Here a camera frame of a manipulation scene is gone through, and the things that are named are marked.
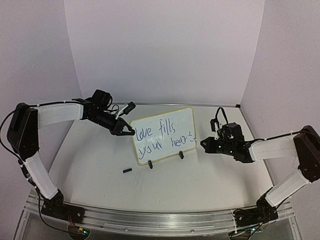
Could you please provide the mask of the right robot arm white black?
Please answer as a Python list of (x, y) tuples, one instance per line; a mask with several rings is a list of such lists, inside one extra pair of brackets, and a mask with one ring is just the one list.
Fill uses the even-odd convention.
[(260, 211), (275, 209), (295, 192), (320, 179), (320, 136), (310, 125), (296, 132), (250, 141), (245, 140), (236, 123), (225, 124), (214, 132), (215, 136), (200, 142), (207, 154), (231, 156), (243, 164), (286, 157), (298, 159), (297, 170), (257, 200)]

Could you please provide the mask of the yellow framed small whiteboard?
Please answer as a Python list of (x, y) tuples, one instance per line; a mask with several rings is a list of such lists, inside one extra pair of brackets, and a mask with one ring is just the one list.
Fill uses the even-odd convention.
[(194, 111), (184, 107), (134, 119), (129, 124), (140, 166), (193, 150), (197, 146)]

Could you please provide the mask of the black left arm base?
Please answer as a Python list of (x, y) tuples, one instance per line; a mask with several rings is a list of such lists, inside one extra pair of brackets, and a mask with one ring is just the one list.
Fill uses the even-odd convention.
[(84, 220), (85, 209), (83, 207), (64, 203), (64, 195), (58, 189), (57, 193), (51, 198), (46, 198), (41, 192), (43, 205), (41, 214), (55, 219), (69, 221), (73, 224), (81, 224)]

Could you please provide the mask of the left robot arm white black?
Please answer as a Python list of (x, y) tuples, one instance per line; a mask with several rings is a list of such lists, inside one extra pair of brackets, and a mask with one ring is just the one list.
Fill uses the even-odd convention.
[(136, 105), (126, 103), (123, 108), (113, 109), (113, 98), (110, 93), (97, 89), (93, 96), (68, 101), (55, 101), (29, 105), (19, 103), (6, 118), (11, 119), (7, 130), (7, 141), (22, 174), (36, 192), (49, 201), (48, 210), (57, 218), (67, 213), (67, 206), (62, 203), (64, 196), (49, 176), (44, 167), (39, 150), (39, 130), (53, 124), (88, 120), (107, 130), (113, 136), (133, 136), (135, 131), (122, 118), (128, 115)]

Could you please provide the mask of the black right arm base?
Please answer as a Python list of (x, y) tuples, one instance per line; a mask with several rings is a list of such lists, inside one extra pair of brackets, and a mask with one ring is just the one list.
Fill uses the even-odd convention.
[(256, 201), (255, 207), (248, 209), (238, 208), (232, 212), (238, 227), (264, 224), (278, 219), (277, 208), (267, 202), (266, 195), (265, 193)]

